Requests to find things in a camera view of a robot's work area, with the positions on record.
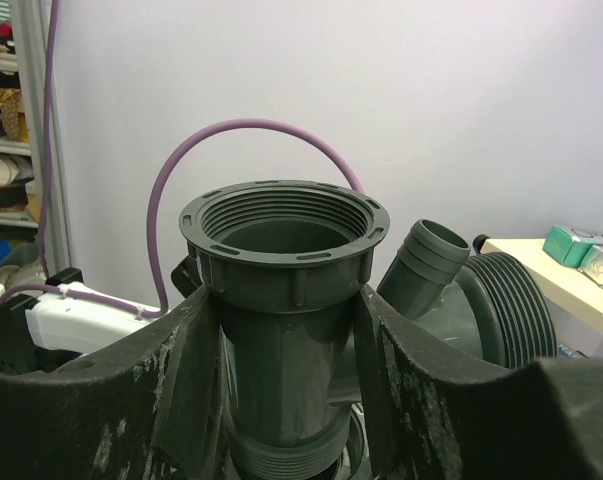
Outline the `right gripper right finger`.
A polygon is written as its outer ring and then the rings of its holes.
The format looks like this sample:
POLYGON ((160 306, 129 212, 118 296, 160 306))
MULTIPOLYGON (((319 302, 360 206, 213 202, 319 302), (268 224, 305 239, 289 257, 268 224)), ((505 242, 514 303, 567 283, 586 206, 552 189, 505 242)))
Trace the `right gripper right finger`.
POLYGON ((373 289, 354 339, 376 479, 603 479, 603 359, 509 370, 461 352, 373 289))

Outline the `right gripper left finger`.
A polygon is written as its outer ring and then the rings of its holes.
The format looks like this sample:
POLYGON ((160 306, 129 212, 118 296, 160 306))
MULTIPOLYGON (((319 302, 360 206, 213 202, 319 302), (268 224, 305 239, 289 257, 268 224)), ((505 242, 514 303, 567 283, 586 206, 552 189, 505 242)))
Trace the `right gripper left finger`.
POLYGON ((51 373, 0 371, 0 479, 213 479, 219 326, 199 289, 51 373))

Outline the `grey tee pipe fitting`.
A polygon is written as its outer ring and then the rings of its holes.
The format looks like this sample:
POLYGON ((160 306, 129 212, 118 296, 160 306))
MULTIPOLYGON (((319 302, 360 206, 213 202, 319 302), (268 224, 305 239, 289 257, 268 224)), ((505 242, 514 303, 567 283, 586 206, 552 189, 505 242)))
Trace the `grey tee pipe fitting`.
MULTIPOLYGON (((361 441, 355 298, 389 226, 364 194, 306 181, 233 185, 182 211, 187 270, 221 326, 225 428, 240 476, 320 478, 361 441)), ((473 255, 434 221, 412 225, 378 291, 405 319, 490 363, 517 369, 557 353, 522 264, 473 255)))

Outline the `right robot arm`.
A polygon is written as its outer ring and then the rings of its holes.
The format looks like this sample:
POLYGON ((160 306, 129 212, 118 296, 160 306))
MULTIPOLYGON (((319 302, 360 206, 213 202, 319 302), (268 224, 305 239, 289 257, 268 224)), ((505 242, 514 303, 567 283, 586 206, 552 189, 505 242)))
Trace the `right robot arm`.
POLYGON ((603 360, 509 371, 371 289, 351 304, 358 394, 325 446, 242 454, 211 302, 165 317, 61 295, 0 304, 0 479, 603 479, 603 360))

